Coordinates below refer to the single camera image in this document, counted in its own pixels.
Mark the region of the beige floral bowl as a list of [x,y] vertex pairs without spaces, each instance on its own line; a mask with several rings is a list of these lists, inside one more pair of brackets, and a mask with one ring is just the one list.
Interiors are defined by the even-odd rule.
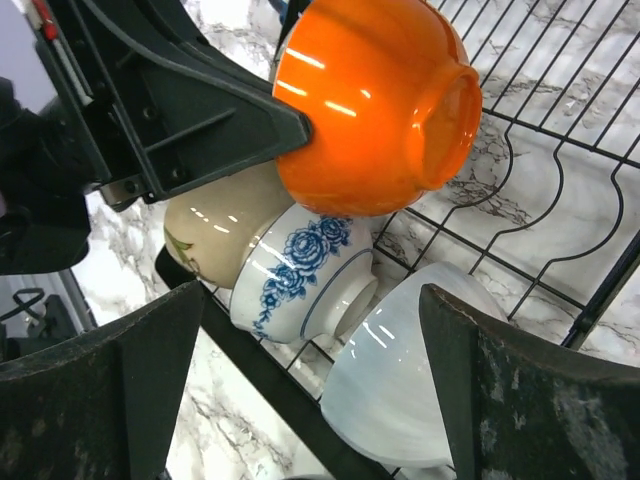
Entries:
[[231,289],[258,240],[293,204],[268,161],[172,198],[165,246],[188,272]]

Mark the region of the blue floral bowl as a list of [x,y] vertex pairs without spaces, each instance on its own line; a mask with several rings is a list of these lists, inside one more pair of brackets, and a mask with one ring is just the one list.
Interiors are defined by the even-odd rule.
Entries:
[[231,323],[283,344],[338,337],[377,289],[372,263],[363,219],[318,215],[295,204],[247,258],[230,296]]

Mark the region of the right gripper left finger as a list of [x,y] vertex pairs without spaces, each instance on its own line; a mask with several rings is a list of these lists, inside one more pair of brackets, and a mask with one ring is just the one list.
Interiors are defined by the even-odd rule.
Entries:
[[1,366],[4,479],[155,479],[201,317],[196,281]]

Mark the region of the orange bowl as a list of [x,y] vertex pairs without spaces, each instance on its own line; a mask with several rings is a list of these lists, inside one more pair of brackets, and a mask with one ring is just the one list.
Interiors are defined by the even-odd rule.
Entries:
[[288,36],[274,96],[312,135],[279,156],[301,206],[379,216],[442,188],[482,115],[479,76],[450,22],[425,1],[314,1]]

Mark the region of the white bowl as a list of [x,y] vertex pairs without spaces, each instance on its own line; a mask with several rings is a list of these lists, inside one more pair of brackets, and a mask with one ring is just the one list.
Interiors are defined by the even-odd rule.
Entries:
[[335,360],[320,407],[351,448],[389,466],[431,468],[452,461],[419,319],[425,284],[506,318],[479,281],[449,262],[418,270],[365,317]]

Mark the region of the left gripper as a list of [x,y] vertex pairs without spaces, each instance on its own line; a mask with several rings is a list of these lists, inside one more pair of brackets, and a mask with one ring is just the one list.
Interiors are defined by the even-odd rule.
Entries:
[[85,194],[95,146],[75,104],[55,98],[38,113],[1,80],[1,273],[69,269],[89,253]]

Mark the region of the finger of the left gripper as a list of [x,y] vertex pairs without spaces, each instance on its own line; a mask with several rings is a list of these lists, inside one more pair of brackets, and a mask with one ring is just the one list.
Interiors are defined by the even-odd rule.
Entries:
[[41,1],[37,52],[64,165],[110,204],[166,200],[311,139],[308,118],[211,46],[178,1]]

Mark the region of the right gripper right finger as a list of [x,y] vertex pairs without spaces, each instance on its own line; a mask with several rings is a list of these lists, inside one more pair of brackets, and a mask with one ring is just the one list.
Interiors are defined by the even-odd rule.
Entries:
[[458,478],[638,478],[637,368],[555,345],[434,284],[419,316]]

